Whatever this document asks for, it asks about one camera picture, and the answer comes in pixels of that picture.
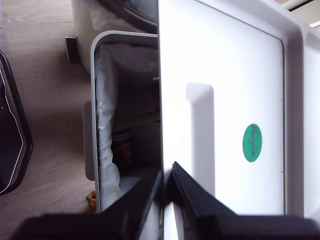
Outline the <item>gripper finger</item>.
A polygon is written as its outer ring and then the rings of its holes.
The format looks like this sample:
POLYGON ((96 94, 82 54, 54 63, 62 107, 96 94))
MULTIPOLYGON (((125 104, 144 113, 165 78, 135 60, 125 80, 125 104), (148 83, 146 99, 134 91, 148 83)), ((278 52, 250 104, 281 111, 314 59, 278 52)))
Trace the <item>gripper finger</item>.
POLYGON ((163 172, 145 169, 128 177, 129 189, 101 213, 102 240, 157 240, 163 172))
POLYGON ((238 240, 233 227, 237 215, 208 193, 178 162, 171 170, 173 199, 186 211, 190 227, 197 240, 238 240))

